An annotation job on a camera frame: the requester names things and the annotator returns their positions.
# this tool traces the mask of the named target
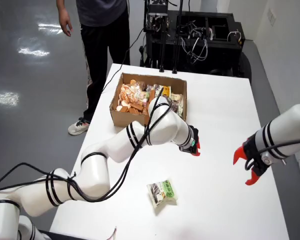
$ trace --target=white wall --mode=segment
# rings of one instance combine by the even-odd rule
[[[233,13],[236,22],[241,22],[246,39],[257,36],[261,17],[267,0],[218,0],[218,13]]]
[[[273,26],[267,17],[269,8],[276,16]],[[255,43],[275,100],[283,113],[300,103],[300,0],[269,0]],[[300,153],[296,158],[300,166]]]

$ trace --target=man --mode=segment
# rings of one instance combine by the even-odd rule
[[[56,0],[56,6],[60,26],[64,34],[71,37],[73,28],[65,0]],[[87,109],[83,117],[68,128],[69,134],[74,136],[88,130],[95,113],[106,83],[108,47],[114,63],[122,64],[124,61],[123,64],[130,65],[130,53],[126,53],[130,45],[127,0],[76,0],[76,7],[81,24],[88,84]]]

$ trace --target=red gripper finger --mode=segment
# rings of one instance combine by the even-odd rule
[[[244,147],[241,146],[239,147],[235,152],[234,152],[234,155],[233,155],[233,165],[236,164],[236,162],[238,161],[239,158],[242,158],[242,159],[245,159],[247,160],[247,156],[245,154],[245,151],[244,151]]]
[[[245,184],[247,184],[248,186],[251,186],[251,185],[255,184],[259,178],[260,177],[257,176],[257,174],[254,171],[251,171],[251,179],[247,180],[245,182]]]

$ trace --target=snack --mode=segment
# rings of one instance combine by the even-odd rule
[[[142,110],[142,114],[143,114],[143,115],[148,115],[148,111],[147,111],[147,109],[146,109],[145,107],[144,107],[143,110]]]
[[[136,99],[136,92],[138,91],[139,86],[138,87],[132,87],[132,86],[128,86],[126,84],[123,84],[121,89],[120,89],[120,99],[121,101],[125,101],[127,103],[136,103],[137,99]]]
[[[184,96],[182,94],[171,94],[171,109],[182,117],[182,112],[184,110]]]
[[[138,84],[140,86],[141,91],[146,90],[146,83],[144,81],[138,81]]]
[[[144,109],[143,106],[135,103],[131,103],[131,107],[137,109],[138,111],[142,111]]]
[[[161,89],[163,88],[161,95],[163,97],[171,98],[171,86],[162,86],[159,84],[154,84],[153,87],[155,89],[155,97],[157,97],[159,95]]]
[[[131,114],[138,114],[138,110],[135,109],[135,108],[133,108],[133,107],[130,107],[129,108],[129,113],[131,113]]]
[[[124,106],[124,107],[127,107],[127,106],[128,106],[128,103],[127,103],[125,100],[123,100],[123,101],[121,102],[121,105]]]
[[[171,180],[160,181],[146,186],[154,208],[163,202],[177,201],[176,191],[172,186]]]
[[[142,100],[142,106],[145,108],[147,106],[148,100],[146,98],[144,98]]]
[[[178,112],[177,114],[179,117],[182,117],[182,113],[184,111],[184,98],[181,99],[181,101],[178,103]]]
[[[127,106],[123,106],[120,110],[120,112],[125,113],[128,111],[128,107]]]

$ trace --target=shoe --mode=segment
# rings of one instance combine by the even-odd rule
[[[90,126],[90,121],[85,120],[83,117],[80,117],[79,121],[72,124],[68,128],[68,133],[72,136],[76,136],[76,135],[82,134],[85,131],[87,131],[89,126]]]

